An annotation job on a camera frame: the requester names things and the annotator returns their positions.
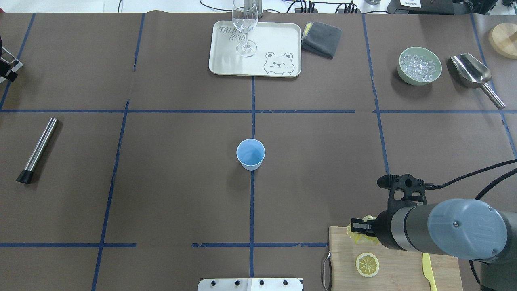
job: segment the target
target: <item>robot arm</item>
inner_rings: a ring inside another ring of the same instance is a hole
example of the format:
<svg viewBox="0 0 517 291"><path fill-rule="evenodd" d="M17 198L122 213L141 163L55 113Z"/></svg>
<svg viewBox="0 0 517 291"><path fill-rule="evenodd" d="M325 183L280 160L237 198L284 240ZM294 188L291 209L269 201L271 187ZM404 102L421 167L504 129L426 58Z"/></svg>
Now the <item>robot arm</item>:
<svg viewBox="0 0 517 291"><path fill-rule="evenodd" d="M386 175L377 185L390 190L388 209L377 219L352 219L352 231L375 236L390 249L451 255L482 262L483 291L517 286L517 214L483 201L451 199L428 205L426 186L406 174ZM395 191L404 196L397 200Z"/></svg>

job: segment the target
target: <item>scoop handle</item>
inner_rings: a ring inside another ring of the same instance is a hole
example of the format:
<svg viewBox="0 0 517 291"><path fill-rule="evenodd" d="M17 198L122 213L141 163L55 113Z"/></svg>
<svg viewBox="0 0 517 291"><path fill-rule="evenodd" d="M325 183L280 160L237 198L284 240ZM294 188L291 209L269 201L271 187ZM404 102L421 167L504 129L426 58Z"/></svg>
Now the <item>scoop handle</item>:
<svg viewBox="0 0 517 291"><path fill-rule="evenodd" d="M495 94L494 90L492 88L490 88L490 86L488 86L487 83L481 85L481 89L483 89L483 92L485 92L485 94L488 96L490 101L492 101L492 103L495 105L495 107L497 107L497 109L501 110L506 107L506 105L503 103L503 101L501 101L499 96L497 96L497 94Z"/></svg>

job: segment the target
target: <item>bowl of ice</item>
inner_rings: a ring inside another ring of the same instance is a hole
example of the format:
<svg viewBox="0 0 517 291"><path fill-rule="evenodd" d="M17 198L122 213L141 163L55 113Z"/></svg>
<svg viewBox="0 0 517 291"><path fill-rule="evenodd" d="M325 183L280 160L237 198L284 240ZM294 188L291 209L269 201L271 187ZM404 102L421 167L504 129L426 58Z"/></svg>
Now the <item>bowl of ice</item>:
<svg viewBox="0 0 517 291"><path fill-rule="evenodd" d="M414 86L422 86L438 79L442 74L442 64L430 50L421 47L405 49L399 57L397 67L400 78Z"/></svg>

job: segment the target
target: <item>wine glass stem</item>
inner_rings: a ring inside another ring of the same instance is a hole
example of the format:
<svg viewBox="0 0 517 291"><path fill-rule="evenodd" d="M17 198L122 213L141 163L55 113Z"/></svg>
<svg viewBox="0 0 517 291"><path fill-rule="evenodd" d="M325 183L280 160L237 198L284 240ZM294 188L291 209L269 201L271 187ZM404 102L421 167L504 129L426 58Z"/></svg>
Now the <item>wine glass stem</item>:
<svg viewBox="0 0 517 291"><path fill-rule="evenodd" d="M248 43L248 34L245 33L244 37L245 37L244 49L249 49L250 48L250 44Z"/></svg>

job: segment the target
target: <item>wooden disc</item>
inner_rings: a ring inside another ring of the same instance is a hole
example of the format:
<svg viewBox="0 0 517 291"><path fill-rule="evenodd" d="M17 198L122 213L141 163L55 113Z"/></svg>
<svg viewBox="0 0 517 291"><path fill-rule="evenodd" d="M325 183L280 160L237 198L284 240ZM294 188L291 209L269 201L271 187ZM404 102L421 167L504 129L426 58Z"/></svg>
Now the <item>wooden disc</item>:
<svg viewBox="0 0 517 291"><path fill-rule="evenodd" d="M488 39L498 53L517 60L517 24L497 25L490 31Z"/></svg>

